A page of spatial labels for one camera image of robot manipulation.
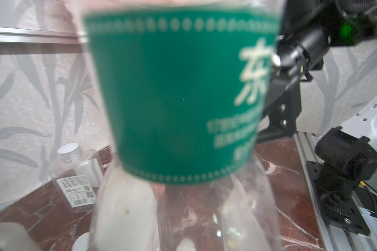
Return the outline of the horizontal aluminium frame bar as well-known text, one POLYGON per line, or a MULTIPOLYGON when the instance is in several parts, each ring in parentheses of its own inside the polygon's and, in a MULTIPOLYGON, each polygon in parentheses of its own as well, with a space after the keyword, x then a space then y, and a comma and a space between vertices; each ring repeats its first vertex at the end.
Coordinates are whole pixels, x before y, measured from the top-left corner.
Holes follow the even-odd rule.
POLYGON ((74 33, 0 27, 0 43, 76 45, 74 33))

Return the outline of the far white bottle cap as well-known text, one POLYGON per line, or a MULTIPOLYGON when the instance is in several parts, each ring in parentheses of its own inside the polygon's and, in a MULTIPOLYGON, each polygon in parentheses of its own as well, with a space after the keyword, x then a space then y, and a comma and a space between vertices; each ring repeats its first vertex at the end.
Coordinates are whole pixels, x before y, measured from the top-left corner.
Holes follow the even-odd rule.
POLYGON ((90 233, 86 232, 76 239, 71 251, 88 251, 90 242, 90 233))

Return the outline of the square clear plastic bottle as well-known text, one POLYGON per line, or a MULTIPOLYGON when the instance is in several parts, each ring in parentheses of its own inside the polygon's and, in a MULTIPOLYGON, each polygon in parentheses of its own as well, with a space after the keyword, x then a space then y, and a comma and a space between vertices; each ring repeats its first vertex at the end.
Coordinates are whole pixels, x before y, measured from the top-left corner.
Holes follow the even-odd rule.
POLYGON ((104 177, 99 154, 93 149, 82 149, 78 143, 69 143, 58 148, 57 155, 49 174, 66 206, 72 213, 93 210, 104 177))

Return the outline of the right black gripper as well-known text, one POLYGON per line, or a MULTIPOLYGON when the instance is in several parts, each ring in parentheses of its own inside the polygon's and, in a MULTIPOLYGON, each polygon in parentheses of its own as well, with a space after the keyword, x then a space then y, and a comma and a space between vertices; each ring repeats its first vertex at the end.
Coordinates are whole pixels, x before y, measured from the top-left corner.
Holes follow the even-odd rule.
POLYGON ((291 137, 301 113, 300 78, 320 70, 332 47, 352 47, 373 37, 367 12, 376 1, 288 1, 277 36, 276 58, 261 119, 269 125, 256 143, 291 137))

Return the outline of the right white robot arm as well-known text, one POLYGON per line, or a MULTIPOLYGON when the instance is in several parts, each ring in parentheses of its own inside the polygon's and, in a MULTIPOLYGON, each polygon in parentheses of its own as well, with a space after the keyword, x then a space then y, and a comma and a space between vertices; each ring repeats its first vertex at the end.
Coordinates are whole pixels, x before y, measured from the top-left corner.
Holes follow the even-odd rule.
MULTIPOLYGON (((377 39, 377 1, 288 1, 280 34, 263 111, 269 126, 258 133, 259 143, 296 132, 300 83, 324 67, 329 49, 377 39)), ((377 189, 377 96, 324 135, 316 154, 344 177, 369 179, 377 189)))

